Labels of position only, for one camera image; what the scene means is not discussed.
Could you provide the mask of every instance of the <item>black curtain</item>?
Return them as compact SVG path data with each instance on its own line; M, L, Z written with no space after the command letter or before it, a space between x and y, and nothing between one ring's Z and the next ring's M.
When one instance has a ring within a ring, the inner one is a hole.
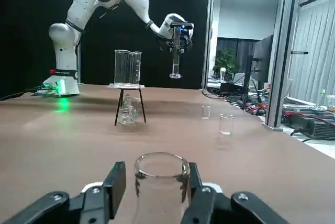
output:
M48 29L72 0L0 0L0 97L40 85L55 67Z
M141 51L141 83L151 87L200 88L205 52L208 0L149 0L149 16L158 27L169 13L194 23L193 48L180 59L182 78L169 78L172 55L160 50L152 31L126 5L109 11L99 8L82 36L82 82L114 82L114 50Z

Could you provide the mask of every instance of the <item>tabletop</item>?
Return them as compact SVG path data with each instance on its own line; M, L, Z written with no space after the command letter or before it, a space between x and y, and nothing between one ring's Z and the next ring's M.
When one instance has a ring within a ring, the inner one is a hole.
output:
M80 91L69 98L26 94L0 102L0 221L48 192L75 196L125 161L127 189L112 223L131 223L133 164L155 151L196 162L202 180L226 195L255 193L290 223L335 221L334 159L268 131L258 117L198 90L146 88L147 124L139 116L135 125L114 126L119 90L81 85ZM129 94L139 97L138 91ZM210 119L201 119L203 104L212 107ZM221 113L235 117L232 136L219 134Z

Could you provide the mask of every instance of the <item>potted plant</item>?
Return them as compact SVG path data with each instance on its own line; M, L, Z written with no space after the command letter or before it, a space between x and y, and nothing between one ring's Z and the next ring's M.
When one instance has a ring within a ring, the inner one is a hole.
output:
M220 69L226 68L227 81L231 81L234 75L240 70L240 64L236 59L235 52L232 49L222 49L218 51L215 59L215 66L213 67L214 74L220 76Z

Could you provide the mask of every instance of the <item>glass cylinder held by gripper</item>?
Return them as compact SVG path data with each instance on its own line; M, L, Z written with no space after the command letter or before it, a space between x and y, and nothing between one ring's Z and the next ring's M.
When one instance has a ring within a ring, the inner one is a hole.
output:
M181 49L181 40L180 40L180 27L173 28L173 63L172 63L172 73L170 78L180 79L182 76L179 74L179 56Z
M142 155L134 165L137 212L132 224L180 224L188 206L188 162L177 155Z
M114 83L124 88L137 88L140 83L141 52L115 50Z

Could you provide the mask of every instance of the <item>red cable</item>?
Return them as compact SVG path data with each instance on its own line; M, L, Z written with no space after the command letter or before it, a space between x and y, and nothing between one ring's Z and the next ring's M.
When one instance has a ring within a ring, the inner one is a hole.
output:
M329 121L327 121L327 120L325 120L325 119L323 119L323 118L319 118L319 117L317 117L317 116L306 115L306 114L298 113L298 112L294 112L294 113L284 113L285 116L290 116L290 115L292 115L292 114L295 114L295 115L301 115L301 116L304 117L304 118L315 118L315 119L317 119L317 120L323 121L323 122L325 122L325 123L327 123L327 124L329 124L329 125L335 127L335 124L333 124L333 123L331 123L331 122L329 122Z

